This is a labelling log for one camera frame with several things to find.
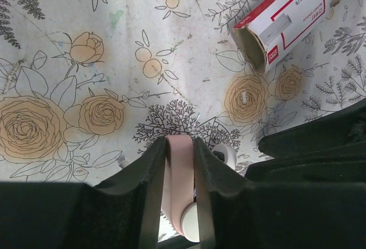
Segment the red white staples box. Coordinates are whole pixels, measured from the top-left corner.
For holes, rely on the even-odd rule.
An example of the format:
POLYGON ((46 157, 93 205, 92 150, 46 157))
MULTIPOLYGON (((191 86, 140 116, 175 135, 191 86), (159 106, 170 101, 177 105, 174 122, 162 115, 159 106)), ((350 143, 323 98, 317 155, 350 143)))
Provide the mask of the red white staples box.
POLYGON ((237 46, 258 73, 284 58, 330 11, 331 0, 264 0, 234 26, 237 46))

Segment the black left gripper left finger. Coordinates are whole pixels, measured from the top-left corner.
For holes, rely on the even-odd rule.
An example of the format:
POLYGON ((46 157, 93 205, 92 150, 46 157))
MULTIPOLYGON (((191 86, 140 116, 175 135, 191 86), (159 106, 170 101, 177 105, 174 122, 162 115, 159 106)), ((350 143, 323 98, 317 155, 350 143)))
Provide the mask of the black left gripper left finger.
POLYGON ((166 139, 92 187, 1 183, 2 248, 156 248, 166 139))

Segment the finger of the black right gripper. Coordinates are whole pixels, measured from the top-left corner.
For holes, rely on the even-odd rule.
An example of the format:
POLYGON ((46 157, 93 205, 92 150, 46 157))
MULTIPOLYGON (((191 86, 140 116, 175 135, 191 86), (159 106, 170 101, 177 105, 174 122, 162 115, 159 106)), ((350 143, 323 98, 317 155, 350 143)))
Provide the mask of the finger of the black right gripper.
POLYGON ((365 100, 265 136, 258 149, 272 158, 365 155, 365 100))
POLYGON ((364 183, 365 146, 255 163, 248 167, 245 178, 254 182, 364 183))

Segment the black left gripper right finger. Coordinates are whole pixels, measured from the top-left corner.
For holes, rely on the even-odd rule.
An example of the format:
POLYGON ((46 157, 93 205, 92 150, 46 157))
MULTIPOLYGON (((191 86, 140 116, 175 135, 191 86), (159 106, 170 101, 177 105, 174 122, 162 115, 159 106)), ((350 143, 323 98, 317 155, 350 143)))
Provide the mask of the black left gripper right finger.
POLYGON ((365 182, 254 182, 194 141, 201 248, 364 248, 365 182))

